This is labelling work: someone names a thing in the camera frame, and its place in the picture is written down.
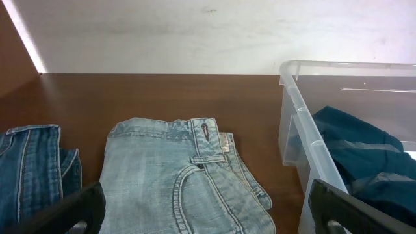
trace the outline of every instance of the button hole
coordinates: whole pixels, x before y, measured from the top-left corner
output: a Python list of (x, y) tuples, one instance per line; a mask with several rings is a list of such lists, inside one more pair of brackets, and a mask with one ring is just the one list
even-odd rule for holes
[(205, 134), (205, 139), (207, 139), (207, 141), (209, 141), (209, 132), (208, 132), (208, 125), (206, 123), (203, 123), (201, 125), (202, 131)]

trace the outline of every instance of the denim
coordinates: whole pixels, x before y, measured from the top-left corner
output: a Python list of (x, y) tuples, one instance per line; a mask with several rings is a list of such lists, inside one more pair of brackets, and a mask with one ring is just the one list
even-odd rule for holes
[(81, 188), (78, 149), (59, 148), (60, 127), (0, 134), (0, 233)]
[(270, 197), (212, 118), (133, 118), (109, 133), (101, 233), (275, 233)]

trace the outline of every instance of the back pocket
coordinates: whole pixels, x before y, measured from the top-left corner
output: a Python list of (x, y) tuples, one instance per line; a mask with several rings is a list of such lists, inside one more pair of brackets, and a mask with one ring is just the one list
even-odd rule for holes
[(182, 234), (240, 233), (203, 168), (192, 164), (179, 173), (172, 201), (176, 226)]

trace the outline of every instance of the white wall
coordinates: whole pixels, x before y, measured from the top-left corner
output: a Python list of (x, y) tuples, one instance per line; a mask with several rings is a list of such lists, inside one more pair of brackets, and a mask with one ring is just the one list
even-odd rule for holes
[(416, 63), (414, 0), (4, 1), (14, 2), (47, 72), (276, 74), (292, 59)]

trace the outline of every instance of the plastic storage container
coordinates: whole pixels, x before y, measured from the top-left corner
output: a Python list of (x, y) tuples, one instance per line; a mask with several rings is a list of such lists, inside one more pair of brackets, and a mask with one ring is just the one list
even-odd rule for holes
[(416, 64), (288, 61), (280, 66), (284, 85), (279, 148), (285, 166), (295, 166), (305, 194), (298, 232), (315, 233), (308, 197), (322, 179), (346, 187), (312, 119), (329, 105), (364, 120), (416, 153)]

